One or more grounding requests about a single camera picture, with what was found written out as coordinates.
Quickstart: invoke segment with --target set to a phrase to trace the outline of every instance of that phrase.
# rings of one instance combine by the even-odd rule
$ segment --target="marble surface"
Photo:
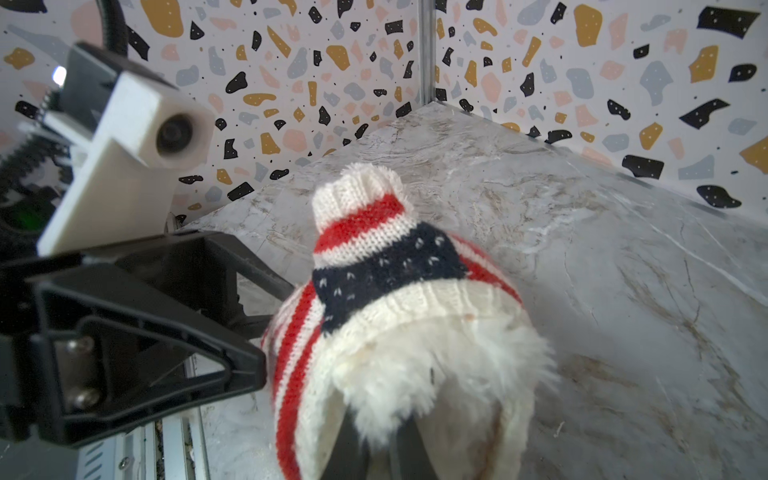
[[[353,161],[484,247],[551,340],[562,378],[538,394],[521,478],[768,478],[768,230],[440,104],[190,227],[301,283],[312,193]],[[248,313],[275,311],[240,285]],[[204,418],[211,478],[281,478],[265,392]]]

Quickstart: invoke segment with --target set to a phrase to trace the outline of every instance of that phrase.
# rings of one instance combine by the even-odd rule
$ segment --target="navy knit patch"
[[[325,304],[324,333],[335,332],[357,310],[414,282],[466,277],[467,268],[442,231],[419,223],[410,233],[362,262],[312,272]]]

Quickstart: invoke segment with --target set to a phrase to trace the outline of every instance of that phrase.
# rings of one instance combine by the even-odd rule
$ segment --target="metal screw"
[[[125,470],[126,468],[131,466],[131,457],[123,457],[122,460],[120,460],[120,463],[118,463],[118,468],[120,470]]]
[[[101,400],[101,392],[91,387],[77,390],[72,398],[72,405],[78,410],[88,410]]]
[[[94,340],[90,336],[82,336],[79,339],[67,342],[67,352],[73,355],[85,355],[94,349]]]

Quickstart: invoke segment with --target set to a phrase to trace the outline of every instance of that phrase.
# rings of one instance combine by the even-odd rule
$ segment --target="striped knit hat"
[[[515,478],[552,367],[515,288],[480,249],[418,221],[391,170],[348,167],[313,210],[312,279],[263,338],[286,479],[320,478],[347,407],[374,463],[415,415],[441,480]]]

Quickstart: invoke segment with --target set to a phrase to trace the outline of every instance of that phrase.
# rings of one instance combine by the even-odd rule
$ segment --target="terrazzo patterned wallpaper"
[[[436,96],[768,223],[768,6],[436,0]]]
[[[412,0],[120,3],[129,57],[217,115],[207,163],[179,179],[171,209],[187,222],[419,103]],[[92,0],[0,0],[0,7],[0,148],[7,151],[23,137],[17,124],[35,116],[54,86],[51,73],[65,65],[70,45],[101,44],[101,22]]]

